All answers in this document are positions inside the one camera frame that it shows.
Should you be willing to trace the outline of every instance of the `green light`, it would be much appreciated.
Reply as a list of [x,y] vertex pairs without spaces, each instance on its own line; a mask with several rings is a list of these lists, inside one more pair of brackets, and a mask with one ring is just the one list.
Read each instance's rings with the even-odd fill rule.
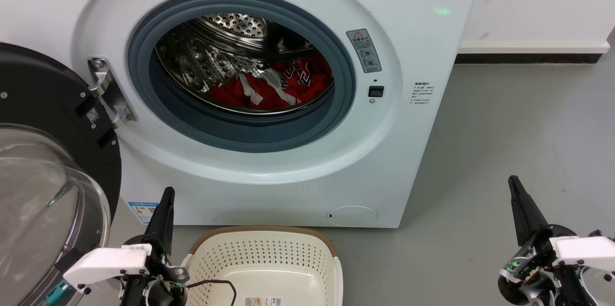
[[449,8],[433,8],[433,12],[437,15],[451,15],[451,10]]

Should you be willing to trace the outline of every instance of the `warning sticker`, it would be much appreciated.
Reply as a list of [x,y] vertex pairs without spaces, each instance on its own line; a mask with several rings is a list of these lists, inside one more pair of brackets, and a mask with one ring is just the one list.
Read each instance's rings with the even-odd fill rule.
[[282,306],[281,297],[247,297],[244,306]]
[[410,104],[429,104],[433,98],[435,87],[426,81],[414,81]]
[[350,39],[354,50],[357,52],[359,60],[361,60],[363,72],[371,73],[382,71],[376,48],[371,42],[371,37],[369,37],[367,30],[365,28],[352,30],[347,32],[346,35]]
[[136,216],[141,220],[141,223],[148,224],[149,220],[152,219],[152,215],[158,203],[138,203],[136,201],[129,201],[128,206],[132,208],[132,211],[135,212]]

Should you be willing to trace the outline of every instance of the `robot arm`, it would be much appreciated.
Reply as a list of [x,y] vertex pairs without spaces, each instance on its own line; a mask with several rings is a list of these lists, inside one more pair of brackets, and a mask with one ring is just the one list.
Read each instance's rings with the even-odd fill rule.
[[597,306],[583,274],[590,268],[615,273],[615,242],[595,231],[580,238],[561,225],[549,225],[518,177],[509,178],[512,212],[521,249],[500,270],[498,287],[512,304]]
[[121,248],[99,247],[79,259],[67,255],[60,260],[64,280],[77,292],[89,294],[88,285],[116,278],[121,283],[122,306],[182,306],[186,303],[183,284],[190,279],[184,267],[173,266],[173,201],[175,190],[164,190],[145,233],[128,240]]

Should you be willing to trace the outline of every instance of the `sticker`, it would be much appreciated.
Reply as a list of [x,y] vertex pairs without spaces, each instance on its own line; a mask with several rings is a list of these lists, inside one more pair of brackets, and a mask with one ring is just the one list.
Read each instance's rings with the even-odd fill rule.
[[152,245],[151,244],[134,244],[134,245],[121,245],[123,249],[140,249],[145,251],[148,256],[152,254]]
[[244,306],[282,306],[281,297],[247,297]]
[[376,47],[371,42],[371,37],[365,28],[360,30],[352,30],[346,33],[350,39],[354,50],[357,52],[359,60],[361,60],[361,66],[363,72],[380,72],[380,59],[376,53]]
[[129,201],[128,206],[132,208],[132,211],[135,212],[136,216],[143,224],[148,224],[149,220],[152,219],[152,215],[158,203],[138,203],[136,201]]
[[96,108],[92,108],[92,110],[88,111],[86,115],[87,115],[87,118],[90,119],[91,123],[96,122],[100,117],[100,115],[98,114],[98,111],[96,111]]
[[410,96],[410,104],[429,104],[433,98],[433,90],[435,87],[431,83],[425,81],[414,81],[412,85],[412,94]]

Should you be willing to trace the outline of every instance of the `gray rubber gasket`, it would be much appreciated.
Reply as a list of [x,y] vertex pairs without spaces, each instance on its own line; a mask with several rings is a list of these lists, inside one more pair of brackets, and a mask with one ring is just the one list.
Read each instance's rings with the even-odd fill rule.
[[[174,26],[215,12],[242,12],[282,24],[323,54],[334,88],[318,104],[278,116],[221,111],[179,89],[165,74],[154,46]],[[169,126],[204,144],[243,152],[272,152],[307,144],[345,116],[355,92],[351,58],[335,34],[309,13],[282,0],[170,0],[141,21],[129,44],[130,78],[145,104]]]

